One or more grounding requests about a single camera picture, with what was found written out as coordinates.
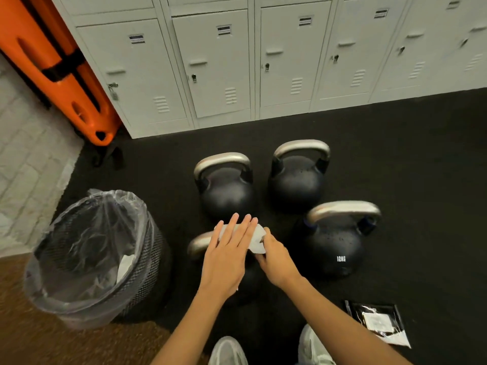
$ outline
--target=shoe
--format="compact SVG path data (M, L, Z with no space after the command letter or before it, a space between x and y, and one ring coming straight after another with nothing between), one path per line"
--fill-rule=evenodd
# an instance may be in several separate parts
M223 337L211 351L208 365L248 365L248 362L240 343L233 337Z
M309 324L306 324L301 331L298 363L300 365L336 365Z

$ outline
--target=person's left arm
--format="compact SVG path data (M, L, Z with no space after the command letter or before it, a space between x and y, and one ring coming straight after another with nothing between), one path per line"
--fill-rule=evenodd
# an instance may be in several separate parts
M258 223L247 215L232 234L238 214L223 227L220 221L204 255L200 287L186 315L159 351L151 365L194 365L203 352L223 303L235 293L245 273L245 256Z

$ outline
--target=person's left hand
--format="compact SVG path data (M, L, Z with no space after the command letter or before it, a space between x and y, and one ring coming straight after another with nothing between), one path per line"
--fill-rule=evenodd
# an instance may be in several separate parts
M232 234L238 218L238 214L232 216L219 242L223 221L216 225L204 254L199 291L209 291L222 303L235 293L245 274L247 249L258 223L248 214Z

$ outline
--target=kettlebell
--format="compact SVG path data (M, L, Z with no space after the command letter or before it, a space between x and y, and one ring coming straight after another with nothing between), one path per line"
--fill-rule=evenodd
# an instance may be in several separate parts
M204 253L210 244L212 234L213 232L200 234L189 243L187 253L192 260L203 264ZM237 306L250 302L259 293L264 277L265 274L260 268L259 262L252 256L250 250L247 251L244 277L239 284L238 290L227 299L225 305Z
M231 163L243 165L243 170L224 166L203 177L207 169ZM254 211L257 197L252 184L252 168L244 154L227 152L209 156L195 166L194 179L203 208L212 221L228 223L234 213L238 213L242 219Z
M316 150L314 162L306 156L287 156L296 150ZM330 147L320 140L292 140L274 152L267 188L271 202L284 212L300 214L320 202Z
M370 202L322 203L295 224L289 253L304 274L348 276L363 259L363 236L380 218L379 208Z

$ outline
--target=kettlebell handle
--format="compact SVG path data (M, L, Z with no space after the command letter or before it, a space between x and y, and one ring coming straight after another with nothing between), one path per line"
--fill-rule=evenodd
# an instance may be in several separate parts
M225 152L223 154L208 156L196 164L193 171L195 180L200 180L203 171L211 166L225 164L227 162L236 162L242 164L247 172L252 171L250 168L250 160L247 158L247 156L239 152Z
M189 245L187 245L187 254L193 259L200 257L208 248L212 235L213 232L206 232L194 238Z
M325 161L330 160L330 147L321 140L292 140L283 143L274 151L274 157L280 159L283 155L296 150L316 150L321 153L321 158Z
M308 225L315 225L318 221L331 216L359 215L363 216L357 227L362 234L369 234L382 214L379 208L371 202L366 201L335 201L326 202L312 208L305 217Z

